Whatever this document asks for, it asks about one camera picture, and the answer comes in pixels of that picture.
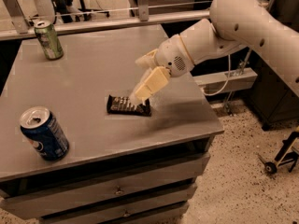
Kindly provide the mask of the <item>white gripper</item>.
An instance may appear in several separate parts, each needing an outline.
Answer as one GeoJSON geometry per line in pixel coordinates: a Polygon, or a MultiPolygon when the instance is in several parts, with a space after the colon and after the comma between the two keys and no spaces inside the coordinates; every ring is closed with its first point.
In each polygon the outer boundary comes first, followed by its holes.
{"type": "Polygon", "coordinates": [[[165,40],[158,49],[136,59],[135,64],[141,68],[148,68],[148,70],[129,95],[133,105],[143,104],[153,94],[166,86],[170,74],[171,77],[180,77],[194,68],[194,63],[180,35],[173,35],[165,40]]]}

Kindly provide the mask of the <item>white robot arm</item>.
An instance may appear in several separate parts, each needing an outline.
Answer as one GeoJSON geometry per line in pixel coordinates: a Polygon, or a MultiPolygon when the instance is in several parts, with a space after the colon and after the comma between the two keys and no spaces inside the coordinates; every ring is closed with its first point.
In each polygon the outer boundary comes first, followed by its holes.
{"type": "Polygon", "coordinates": [[[170,78],[244,47],[256,52],[299,95],[299,33],[273,18],[257,0],[213,0],[207,19],[135,61],[146,73],[129,99],[134,105],[142,104],[170,78]]]}

